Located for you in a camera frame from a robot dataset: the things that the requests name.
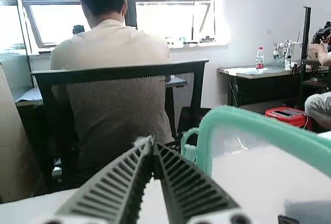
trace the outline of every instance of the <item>green plastic frame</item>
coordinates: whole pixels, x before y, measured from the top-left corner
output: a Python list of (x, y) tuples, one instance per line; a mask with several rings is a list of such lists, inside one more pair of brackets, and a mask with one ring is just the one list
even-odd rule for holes
[(331, 141), (315, 133), (290, 126), (272, 118), (247, 110), (221, 106), (208, 112), (198, 129), (190, 130), (182, 139), (182, 155), (189, 156), (186, 141), (198, 133), (196, 165), (206, 174), (212, 174), (212, 135), (219, 125), (236, 127), (243, 132), (265, 138), (270, 144), (301, 159), (331, 177)]

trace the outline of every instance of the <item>office chair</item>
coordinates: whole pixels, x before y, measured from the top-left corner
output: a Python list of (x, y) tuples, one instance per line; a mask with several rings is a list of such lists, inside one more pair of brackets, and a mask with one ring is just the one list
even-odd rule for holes
[(81, 186), (137, 137), (178, 145), (182, 108), (190, 109), (189, 127), (199, 125), (206, 62), (34, 72), (66, 188)]

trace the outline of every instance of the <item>water bottle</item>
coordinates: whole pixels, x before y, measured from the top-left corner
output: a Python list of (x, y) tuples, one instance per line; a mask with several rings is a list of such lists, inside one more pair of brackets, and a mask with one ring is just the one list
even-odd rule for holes
[(291, 56), (285, 58), (284, 63), (285, 63), (285, 70), (291, 71)]
[(260, 47), (257, 54), (256, 69), (263, 69), (263, 67), (264, 67), (263, 47)]

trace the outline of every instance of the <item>man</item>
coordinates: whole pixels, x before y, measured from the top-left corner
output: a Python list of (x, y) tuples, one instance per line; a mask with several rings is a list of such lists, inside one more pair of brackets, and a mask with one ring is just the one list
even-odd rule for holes
[[(318, 55), (319, 62), (323, 66), (331, 66), (331, 52), (325, 51), (324, 44), (312, 44), (311, 50)], [(305, 102), (305, 111), (319, 125), (325, 129), (331, 129), (331, 92), (315, 94)]]
[[(165, 40), (123, 25), (125, 0), (80, 0), (92, 30), (54, 49), (51, 69), (91, 69), (169, 63)], [(164, 110), (165, 78), (66, 85), (80, 138), (81, 168), (103, 167), (139, 136), (172, 141)]]
[(80, 0), (92, 30), (52, 52), (51, 69), (91, 69), (169, 63), (165, 40), (123, 25), (125, 0)]

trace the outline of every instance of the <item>cardboard box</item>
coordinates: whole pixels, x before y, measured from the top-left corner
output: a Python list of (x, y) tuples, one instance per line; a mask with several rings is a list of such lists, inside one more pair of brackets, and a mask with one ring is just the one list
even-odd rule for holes
[(40, 177), (0, 63), (0, 201), (30, 197)]

